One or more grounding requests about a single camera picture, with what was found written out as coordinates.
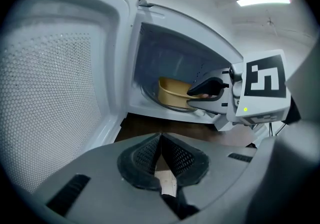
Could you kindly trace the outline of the glass microwave turntable plate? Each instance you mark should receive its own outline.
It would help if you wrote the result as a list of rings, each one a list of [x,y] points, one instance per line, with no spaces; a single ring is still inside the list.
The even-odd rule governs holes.
[[[141,93],[145,96],[145,98],[148,98],[150,101],[154,102],[155,104],[157,104],[165,109],[179,112],[179,113],[194,113],[194,112],[196,112],[196,109],[187,109],[185,107],[174,107],[174,106],[162,104],[158,100],[157,93],[159,92],[159,87],[158,87],[157,82],[154,82],[152,84],[140,85],[140,90],[141,90]]]

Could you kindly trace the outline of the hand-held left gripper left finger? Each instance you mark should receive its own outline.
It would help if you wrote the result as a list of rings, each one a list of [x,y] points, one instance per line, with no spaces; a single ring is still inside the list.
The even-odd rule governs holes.
[[[175,224],[155,177],[160,134],[89,150],[48,177],[35,197],[63,224]]]

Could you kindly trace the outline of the white microwave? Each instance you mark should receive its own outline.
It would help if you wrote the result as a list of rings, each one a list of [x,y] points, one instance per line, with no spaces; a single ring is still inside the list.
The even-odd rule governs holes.
[[[33,194],[50,175],[115,141],[127,114],[212,124],[165,109],[140,85],[194,82],[242,60],[205,0],[16,0],[0,30],[0,162]]]

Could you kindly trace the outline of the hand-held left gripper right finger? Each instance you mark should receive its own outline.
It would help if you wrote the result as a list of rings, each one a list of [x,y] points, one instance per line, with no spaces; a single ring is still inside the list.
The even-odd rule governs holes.
[[[239,182],[254,149],[162,134],[161,153],[176,179],[161,224],[245,224],[250,195]]]

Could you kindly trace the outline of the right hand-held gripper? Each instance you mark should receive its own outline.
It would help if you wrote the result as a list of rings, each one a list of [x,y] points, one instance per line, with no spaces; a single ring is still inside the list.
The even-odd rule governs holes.
[[[242,62],[212,70],[196,80],[187,95],[214,95],[190,99],[190,107],[217,115],[219,131],[235,124],[253,125],[285,120],[291,94],[285,82],[287,61],[282,49],[249,53]]]

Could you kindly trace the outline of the beige rectangular tray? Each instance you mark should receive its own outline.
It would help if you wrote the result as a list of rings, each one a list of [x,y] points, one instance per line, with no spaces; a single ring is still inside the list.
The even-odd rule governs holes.
[[[159,102],[164,105],[192,109],[192,107],[187,104],[187,101],[190,99],[200,98],[199,95],[187,95],[187,92],[191,85],[183,81],[167,77],[160,77],[158,79],[158,86],[157,98]]]

